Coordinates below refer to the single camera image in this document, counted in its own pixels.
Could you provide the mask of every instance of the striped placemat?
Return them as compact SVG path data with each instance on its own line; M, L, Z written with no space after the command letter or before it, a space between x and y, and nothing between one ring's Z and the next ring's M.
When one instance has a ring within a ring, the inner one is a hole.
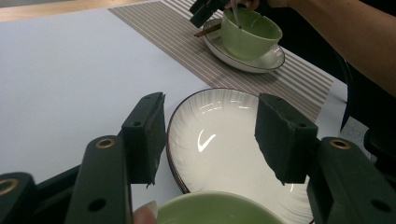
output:
M212 88L231 88L255 95L266 92L286 99L310 120L315 121L323 106L332 78L292 52L273 72L251 74L219 60L189 19L194 1L149 1L109 11L126 22L152 44L163 50ZM218 10L213 18L220 18Z

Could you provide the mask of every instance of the plate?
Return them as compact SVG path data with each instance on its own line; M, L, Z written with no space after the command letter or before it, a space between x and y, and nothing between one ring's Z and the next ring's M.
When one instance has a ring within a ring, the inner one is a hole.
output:
M265 206L286 223L312 221L306 184L276 179L254 137L258 97L230 89L199 91L175 110L166 153L184 193L218 190Z
M207 21L204 29L221 23L221 19ZM220 30L205 35L204 41L209 49L222 61L232 67L249 73L268 73L285 62L285 53L279 45L274 45L270 51L254 61L242 61L229 54L222 45Z

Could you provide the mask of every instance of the wooden floor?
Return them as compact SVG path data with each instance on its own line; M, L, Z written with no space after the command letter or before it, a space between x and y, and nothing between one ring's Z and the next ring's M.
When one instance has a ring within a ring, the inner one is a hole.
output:
M141 1L145 0L72 0L19 7L0 7L0 22L81 11L98 7L120 6Z

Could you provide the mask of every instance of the tabletop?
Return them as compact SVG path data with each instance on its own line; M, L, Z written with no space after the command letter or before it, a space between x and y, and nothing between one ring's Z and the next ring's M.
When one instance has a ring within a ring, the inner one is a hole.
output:
M121 1L15 18L1 8L0 173L27 172L39 183L80 164L92 139L117 134L138 100L156 91L166 95L166 125L183 99L220 87L281 96L318 125L318 138L338 136L344 83L287 49L273 72L232 68L193 36L192 2ZM181 194L165 151L156 185L132 190L134 208Z

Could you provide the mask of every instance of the forearm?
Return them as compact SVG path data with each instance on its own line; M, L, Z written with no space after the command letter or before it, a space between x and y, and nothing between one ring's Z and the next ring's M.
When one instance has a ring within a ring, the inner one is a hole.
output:
M358 0L289 0L349 63L396 97L396 17Z

